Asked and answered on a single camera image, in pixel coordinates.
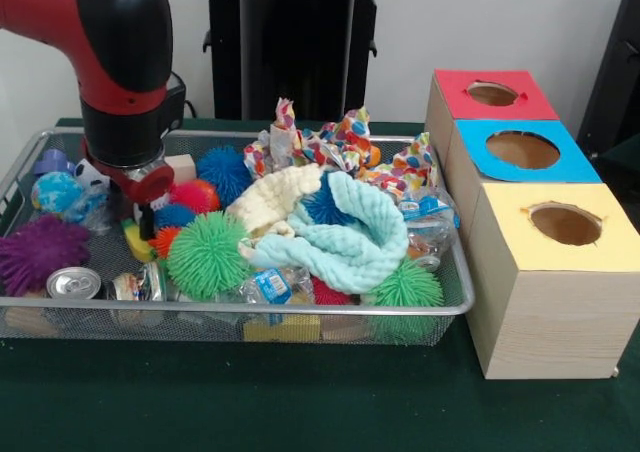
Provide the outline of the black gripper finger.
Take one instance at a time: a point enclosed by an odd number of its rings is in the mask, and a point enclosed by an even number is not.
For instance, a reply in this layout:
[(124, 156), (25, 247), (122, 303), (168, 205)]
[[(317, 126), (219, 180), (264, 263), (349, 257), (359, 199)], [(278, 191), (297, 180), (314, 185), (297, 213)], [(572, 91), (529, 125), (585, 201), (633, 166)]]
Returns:
[(154, 211), (150, 204), (141, 204), (138, 208), (140, 210), (140, 239), (143, 241), (152, 240), (155, 238)]

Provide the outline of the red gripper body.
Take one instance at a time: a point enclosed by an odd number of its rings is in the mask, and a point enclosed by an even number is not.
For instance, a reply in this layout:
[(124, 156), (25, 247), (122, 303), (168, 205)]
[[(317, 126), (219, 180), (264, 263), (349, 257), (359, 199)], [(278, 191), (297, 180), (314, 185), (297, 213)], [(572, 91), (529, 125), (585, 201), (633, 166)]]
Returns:
[(123, 172), (120, 188), (134, 203), (149, 204), (167, 193), (174, 180), (174, 170), (165, 161), (153, 161)]

